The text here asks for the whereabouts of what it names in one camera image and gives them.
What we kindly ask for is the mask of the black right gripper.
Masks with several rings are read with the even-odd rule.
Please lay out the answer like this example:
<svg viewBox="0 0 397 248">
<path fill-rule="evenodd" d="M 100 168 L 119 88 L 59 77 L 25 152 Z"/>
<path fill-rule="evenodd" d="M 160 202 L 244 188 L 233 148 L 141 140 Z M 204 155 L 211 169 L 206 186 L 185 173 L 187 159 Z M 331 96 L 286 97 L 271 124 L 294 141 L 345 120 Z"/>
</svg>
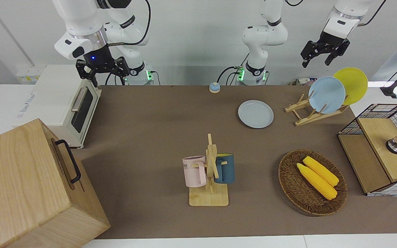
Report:
<svg viewBox="0 0 397 248">
<path fill-rule="evenodd" d="M 108 45 L 84 54 L 83 58 L 76 60 L 76 70 L 82 80 L 90 81 L 94 87 L 98 87 L 96 73 L 112 73 L 120 77 L 130 74 L 125 57 L 115 59 L 114 63 Z"/>
</svg>

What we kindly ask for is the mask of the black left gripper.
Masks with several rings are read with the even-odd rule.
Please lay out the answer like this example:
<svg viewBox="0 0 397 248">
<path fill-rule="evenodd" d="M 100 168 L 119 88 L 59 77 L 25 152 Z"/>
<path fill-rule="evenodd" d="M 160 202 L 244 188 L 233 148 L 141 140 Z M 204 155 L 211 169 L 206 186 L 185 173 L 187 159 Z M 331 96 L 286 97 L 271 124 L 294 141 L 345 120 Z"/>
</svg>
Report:
<svg viewBox="0 0 397 248">
<path fill-rule="evenodd" d="M 339 38 L 322 31 L 318 42 L 308 41 L 304 46 L 301 52 L 302 66 L 306 68 L 310 60 L 319 56 L 322 51 L 332 50 L 325 60 L 325 65 L 329 66 L 335 58 L 344 55 L 349 45 L 350 41 L 347 38 Z"/>
</svg>

